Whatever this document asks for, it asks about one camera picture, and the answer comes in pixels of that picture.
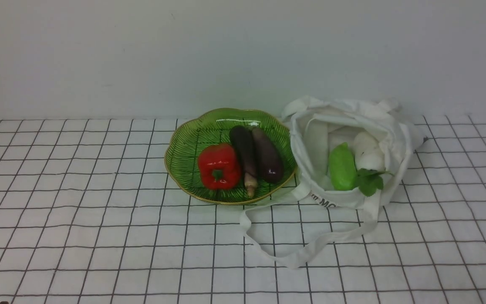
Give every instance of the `canvas bag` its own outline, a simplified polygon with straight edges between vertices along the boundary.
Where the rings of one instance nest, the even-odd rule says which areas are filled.
[[[376,227],[380,207],[388,204],[405,174],[413,151],[424,142],[424,136],[412,123],[397,113],[398,102],[383,100],[334,100],[324,102],[305,96],[290,102],[282,112],[282,119],[290,118],[291,148],[299,167],[299,184],[291,192],[272,200],[268,204],[244,210],[240,226],[247,240],[273,261],[289,268],[297,268],[314,258],[324,246],[335,241],[359,237]],[[330,150],[343,142],[351,147],[353,138],[365,130],[379,142],[384,155],[386,170],[393,176],[382,175],[383,190],[377,190],[371,197],[359,189],[335,191],[328,171]],[[307,246],[286,256],[272,256],[248,234],[252,222],[249,212],[270,212],[263,210],[275,204],[312,200],[316,204],[331,208],[335,206],[361,210],[361,225],[349,231],[324,233]]]

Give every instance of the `eggplant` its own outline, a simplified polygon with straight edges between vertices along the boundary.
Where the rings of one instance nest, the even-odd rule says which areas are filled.
[[[254,197],[258,188],[258,175],[256,170],[256,158],[254,156],[254,140],[251,132],[242,125],[236,125],[230,130],[230,143],[238,155],[241,171],[243,172],[243,184],[249,198]]]
[[[259,177],[268,183],[278,183],[284,175],[284,165],[278,150],[267,134],[259,127],[254,127],[251,134],[254,139]]]

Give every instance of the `table surface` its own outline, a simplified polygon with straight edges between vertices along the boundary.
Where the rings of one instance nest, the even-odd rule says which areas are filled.
[[[167,175],[184,120],[0,121],[0,301],[486,304],[486,115],[413,121],[430,140],[377,228],[296,270],[245,242],[243,206],[190,198]],[[294,203],[251,219],[282,255],[359,214]]]

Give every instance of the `white wall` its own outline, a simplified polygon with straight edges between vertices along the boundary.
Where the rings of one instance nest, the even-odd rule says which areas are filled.
[[[486,0],[0,0],[0,117],[486,111]]]

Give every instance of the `bell pepper stem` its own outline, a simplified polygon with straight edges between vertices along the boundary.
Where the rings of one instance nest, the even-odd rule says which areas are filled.
[[[215,180],[218,181],[218,180],[222,179],[222,175],[223,175],[222,170],[218,170],[218,169],[213,170],[212,175],[215,178]]]

